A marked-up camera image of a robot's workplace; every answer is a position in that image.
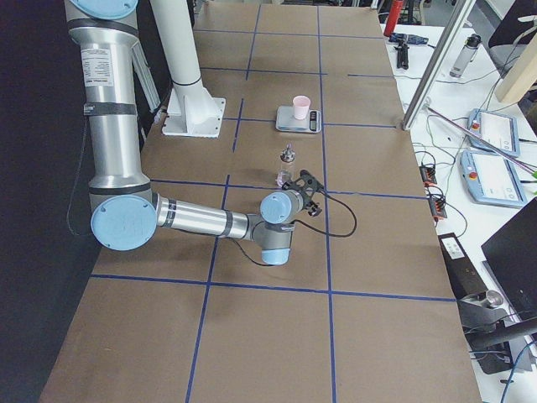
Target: pink cup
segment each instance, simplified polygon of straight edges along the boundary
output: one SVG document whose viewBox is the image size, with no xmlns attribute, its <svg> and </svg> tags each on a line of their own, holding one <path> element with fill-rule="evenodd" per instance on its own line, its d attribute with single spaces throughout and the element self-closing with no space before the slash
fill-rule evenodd
<svg viewBox="0 0 537 403">
<path fill-rule="evenodd" d="M 293 98 L 293 117 L 297 120 L 304 120 L 310 111 L 311 100 L 304 96 L 298 95 Z"/>
</svg>

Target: white table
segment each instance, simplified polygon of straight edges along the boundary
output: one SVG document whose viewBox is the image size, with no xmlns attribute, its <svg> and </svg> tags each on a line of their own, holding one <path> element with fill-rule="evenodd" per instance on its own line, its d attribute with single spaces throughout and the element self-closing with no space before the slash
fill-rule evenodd
<svg viewBox="0 0 537 403">
<path fill-rule="evenodd" d="M 429 38 L 429 44 L 436 45 L 441 36 L 441 27 L 425 27 L 425 26 L 403 26 L 398 25 L 395 32 L 404 34 L 417 34 Z M 490 58 L 487 51 L 480 47 L 476 54 L 475 60 L 467 67 L 460 79 L 450 77 L 449 71 L 453 66 L 466 38 L 474 34 L 472 29 L 462 29 L 458 34 L 454 48 L 447 54 L 446 59 L 441 68 L 441 73 L 437 77 L 437 83 L 433 86 L 429 94 L 430 106 L 445 116 L 456 119 L 467 117 L 469 112 L 478 107 L 482 107 L 487 94 L 494 86 L 499 78 L 499 74 Z M 401 103 L 406 110 L 412 96 L 420 82 L 418 78 L 423 76 L 425 68 L 433 54 L 434 49 L 426 46 L 409 47 L 409 69 L 397 69 L 397 51 L 394 48 L 395 44 L 389 43 L 386 40 L 388 56 L 392 64 L 392 69 L 397 81 L 397 87 Z M 479 80 L 468 82 L 465 84 L 454 84 L 453 82 L 467 82 L 476 78 L 483 77 Z M 504 108 L 507 105 L 500 103 L 493 95 L 489 110 Z M 517 118 L 519 127 L 519 137 L 521 139 L 535 140 L 535 134 L 528 125 L 524 115 L 519 107 L 513 106 L 502 109 L 501 113 L 508 114 Z M 425 150 L 435 156 L 436 163 L 452 162 L 452 158 L 434 145 L 443 148 L 452 155 L 456 155 L 462 149 L 469 149 L 470 145 L 466 141 L 461 148 L 463 135 L 457 129 L 449 126 L 439 118 L 430 118 L 429 135 L 426 128 L 428 112 L 423 111 L 416 119 L 411 128 L 412 140 L 416 151 Z M 466 120 L 459 120 L 461 126 L 466 126 Z M 424 158 L 424 154 L 416 155 L 418 163 Z M 521 144 L 520 160 L 537 165 L 537 145 Z M 425 163 L 430 163 L 431 157 L 426 155 Z M 461 178 L 461 169 L 459 159 L 455 163 L 451 172 L 451 167 L 448 165 L 437 165 L 436 179 L 439 187 L 446 191 L 447 202 L 461 211 L 467 219 L 468 227 L 465 233 L 459 237 L 463 248 L 467 251 L 477 271 L 483 278 L 483 281 L 490 289 L 497 289 L 488 272 L 485 270 L 483 260 L 485 259 L 481 250 L 481 245 L 489 239 L 500 227 L 502 227 L 514 214 L 517 209 L 507 207 L 494 207 L 476 204 L 471 199 L 467 192 L 465 184 Z M 532 180 L 531 175 L 517 168 L 517 173 L 521 180 Z M 525 194 L 528 200 L 534 197 L 533 192 L 537 191 L 537 185 L 524 185 Z M 436 227 L 437 233 L 455 233 L 460 234 L 464 229 L 463 218 L 450 207 L 447 207 L 448 218 L 438 222 Z M 537 353 L 537 349 L 532 350 L 533 354 Z M 503 392 L 504 384 L 499 380 L 507 379 L 508 372 L 487 375 L 484 374 L 477 362 L 474 362 L 474 369 L 479 384 L 479 389 L 482 394 L 483 401 L 499 402 Z M 514 376 L 514 383 L 509 386 L 508 396 L 505 402 L 510 403 L 535 403 L 537 401 L 537 368 L 533 367 L 531 372 L 517 372 Z"/>
</svg>

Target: clear bottle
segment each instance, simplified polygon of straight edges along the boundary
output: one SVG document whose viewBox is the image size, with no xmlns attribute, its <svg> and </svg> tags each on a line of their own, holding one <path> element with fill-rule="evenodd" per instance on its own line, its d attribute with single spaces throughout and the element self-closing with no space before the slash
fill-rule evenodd
<svg viewBox="0 0 537 403">
<path fill-rule="evenodd" d="M 287 147 L 279 156 L 281 162 L 278 177 L 276 178 L 276 183 L 279 187 L 282 187 L 285 182 L 291 182 L 293 180 L 293 176 L 295 175 L 295 156 L 296 153 L 293 151 L 291 143 L 287 144 Z"/>
</svg>

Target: robotic arm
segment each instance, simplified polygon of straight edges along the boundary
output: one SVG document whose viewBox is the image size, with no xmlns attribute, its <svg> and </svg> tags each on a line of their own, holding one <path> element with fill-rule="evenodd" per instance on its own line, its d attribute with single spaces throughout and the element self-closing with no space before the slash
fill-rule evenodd
<svg viewBox="0 0 537 403">
<path fill-rule="evenodd" d="M 220 100 L 212 98 L 202 85 L 186 0 L 151 3 L 174 83 L 172 102 L 180 109 L 178 125 L 190 135 L 207 122 L 214 128 L 212 120 L 223 111 L 215 106 Z M 70 36 L 81 47 L 84 114 L 89 119 L 95 159 L 96 174 L 89 192 L 91 229 L 96 238 L 110 249 L 135 249 L 160 226 L 251 240 L 261 247 L 265 263 L 286 263 L 295 229 L 293 217 L 302 210 L 312 216 L 321 211 L 311 197 L 322 186 L 306 171 L 296 182 L 285 184 L 284 190 L 265 197 L 261 215 L 199 206 L 152 192 L 138 148 L 132 68 L 132 47 L 138 42 L 136 5 L 137 0 L 65 0 Z M 169 40 L 170 15 L 180 27 L 181 51 L 169 50 L 173 43 Z"/>
</svg>

